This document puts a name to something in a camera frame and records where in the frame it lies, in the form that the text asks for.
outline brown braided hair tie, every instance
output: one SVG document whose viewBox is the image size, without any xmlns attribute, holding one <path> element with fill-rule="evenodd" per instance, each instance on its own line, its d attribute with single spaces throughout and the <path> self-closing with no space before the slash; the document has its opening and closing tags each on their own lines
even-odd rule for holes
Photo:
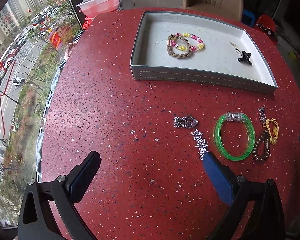
<svg viewBox="0 0 300 240">
<path fill-rule="evenodd" d="M 260 142 L 264 141 L 264 146 L 263 146 L 263 155 L 259 156 L 258 155 L 258 147 L 260 145 Z M 264 130 L 261 134 L 260 137 L 256 140 L 254 147 L 252 149 L 252 158 L 259 163 L 265 162 L 270 155 L 270 135 L 269 131 L 266 129 Z"/>
<path fill-rule="evenodd" d="M 171 39 L 180 39 L 180 40 L 183 40 L 186 45 L 188 46 L 188 52 L 186 52 L 185 54 L 176 54 L 172 51 L 172 46 L 170 45 L 170 41 Z M 167 45 L 167 51 L 168 51 L 168 54 L 173 56 L 173 57 L 176 57 L 176 58 L 186 58 L 186 57 L 189 57 L 191 55 L 191 46 L 188 42 L 188 40 L 184 37 L 182 37 L 181 35 L 173 35 L 171 34 L 169 37 L 168 37 L 168 45 Z"/>
</svg>

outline blue gripper pad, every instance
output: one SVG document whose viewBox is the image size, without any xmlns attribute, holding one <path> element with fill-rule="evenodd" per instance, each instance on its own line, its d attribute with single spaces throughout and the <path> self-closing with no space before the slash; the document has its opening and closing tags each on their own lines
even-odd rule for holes
<svg viewBox="0 0 300 240">
<path fill-rule="evenodd" d="M 214 189 L 218 193 L 221 201 L 231 206 L 234 200 L 233 186 L 221 170 L 221 163 L 213 155 L 212 152 L 207 152 L 203 156 L 202 162 L 203 168 L 206 174 L 209 176 Z"/>
</svg>

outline red speckled table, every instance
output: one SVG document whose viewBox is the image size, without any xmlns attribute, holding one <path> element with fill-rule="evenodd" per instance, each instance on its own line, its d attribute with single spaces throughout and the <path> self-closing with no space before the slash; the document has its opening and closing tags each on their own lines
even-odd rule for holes
<svg viewBox="0 0 300 240">
<path fill-rule="evenodd" d="M 300 212 L 300 93 L 276 47 L 265 34 L 239 22 L 193 12 L 245 28 L 271 67 L 279 87 L 275 93 L 135 81 L 130 56 L 143 12 L 100 15 L 80 38 L 50 107 L 43 180 L 67 174 L 95 150 L 101 155 L 101 167 L 76 207 L 98 239 L 205 239 L 227 205 L 203 170 L 192 130 L 173 128 L 175 116 L 192 115 L 209 150 L 235 174 L 251 181 L 275 180 L 289 223 Z M 171 33 L 177 31 L 172 25 Z M 276 118 L 280 126 L 270 158 L 263 164 L 254 163 L 250 156 L 240 162 L 224 159 L 212 141 L 217 119 L 227 111 L 244 112 L 259 135 L 263 128 L 258 108 L 263 105 L 267 118 Z M 247 138 L 242 124 L 227 123 L 222 133 L 230 153 L 243 152 Z M 251 206 L 243 221 L 250 212 Z"/>
</svg>

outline green bangle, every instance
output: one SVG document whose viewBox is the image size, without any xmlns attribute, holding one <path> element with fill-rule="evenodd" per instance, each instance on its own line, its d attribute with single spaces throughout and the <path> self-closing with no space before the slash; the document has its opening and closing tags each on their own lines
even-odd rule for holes
<svg viewBox="0 0 300 240">
<path fill-rule="evenodd" d="M 221 126 L 222 123 L 224 121 L 229 121 L 229 122 L 243 122 L 245 127 L 247 128 L 247 132 L 248 132 L 248 144 L 246 149 L 244 150 L 243 155 L 239 156 L 239 157 L 234 157 L 232 155 L 230 155 L 226 149 L 223 147 L 222 141 L 221 141 Z M 227 112 L 224 115 L 222 115 L 219 120 L 216 123 L 216 126 L 214 127 L 214 131 L 213 131 L 213 141 L 214 144 L 217 147 L 217 150 L 227 159 L 231 160 L 231 161 L 241 161 L 244 160 L 246 157 L 249 156 L 249 154 L 251 153 L 253 146 L 254 146 L 254 142 L 255 142 L 255 132 L 254 132 L 254 128 L 252 125 L 252 122 L 250 121 L 250 119 L 244 114 L 244 113 L 233 113 L 233 112 Z"/>
</svg>

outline bicycle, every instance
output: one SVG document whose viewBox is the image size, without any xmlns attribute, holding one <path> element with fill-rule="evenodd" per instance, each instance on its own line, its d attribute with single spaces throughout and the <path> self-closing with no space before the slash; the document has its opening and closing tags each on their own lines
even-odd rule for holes
<svg viewBox="0 0 300 240">
<path fill-rule="evenodd" d="M 8 147 L 8 142 L 9 142 L 8 139 L 6 138 L 1 139 L 0 137 L 0 141 L 2 141 L 3 146 Z"/>
</svg>

